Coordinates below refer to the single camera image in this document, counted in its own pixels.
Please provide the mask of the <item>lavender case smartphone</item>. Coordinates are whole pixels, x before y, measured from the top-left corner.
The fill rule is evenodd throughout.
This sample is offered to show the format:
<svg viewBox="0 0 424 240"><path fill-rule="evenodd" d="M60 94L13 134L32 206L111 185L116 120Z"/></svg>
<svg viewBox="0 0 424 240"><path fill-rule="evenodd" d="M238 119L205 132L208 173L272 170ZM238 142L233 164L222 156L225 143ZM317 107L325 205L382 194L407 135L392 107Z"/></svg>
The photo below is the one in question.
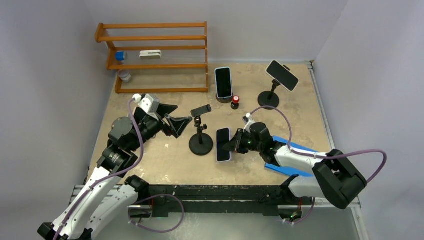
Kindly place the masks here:
<svg viewBox="0 0 424 240"><path fill-rule="evenodd" d="M224 145L230 141L230 136L230 129L228 127L216 131L216 161L218 163L232 160L232 153L224 149Z"/></svg>

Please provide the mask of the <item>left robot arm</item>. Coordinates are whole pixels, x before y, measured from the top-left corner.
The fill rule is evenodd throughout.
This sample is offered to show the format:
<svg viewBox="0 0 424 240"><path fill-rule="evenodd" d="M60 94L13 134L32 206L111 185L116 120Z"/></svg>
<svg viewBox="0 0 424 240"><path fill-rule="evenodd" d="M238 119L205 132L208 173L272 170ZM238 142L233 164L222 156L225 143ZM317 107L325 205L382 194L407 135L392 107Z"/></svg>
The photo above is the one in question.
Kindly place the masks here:
<svg viewBox="0 0 424 240"><path fill-rule="evenodd" d="M128 177L112 197L106 196L141 162L148 140L160 132L177 139L193 118L171 117L176 105L145 99L137 100L137 104L128 116L112 124L107 147L76 198L53 222L39 227L37 232L43 239L94 240L124 209L151 199L149 184L135 175Z"/></svg>

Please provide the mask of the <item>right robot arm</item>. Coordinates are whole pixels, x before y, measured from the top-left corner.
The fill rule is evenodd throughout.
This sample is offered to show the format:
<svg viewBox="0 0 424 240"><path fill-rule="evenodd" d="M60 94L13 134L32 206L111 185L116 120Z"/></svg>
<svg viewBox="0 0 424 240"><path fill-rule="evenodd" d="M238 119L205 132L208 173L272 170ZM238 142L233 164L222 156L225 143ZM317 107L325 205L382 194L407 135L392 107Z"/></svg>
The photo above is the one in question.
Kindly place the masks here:
<svg viewBox="0 0 424 240"><path fill-rule="evenodd" d="M365 177L341 151L301 150L296 154L295 148L274 140L262 122L252 124L249 130L239 128L223 149L239 154L258 152L267 164L309 173L309 177L290 177L282 184L280 196L288 204L302 197L325 198L336 208L344 210L368 185Z"/></svg>

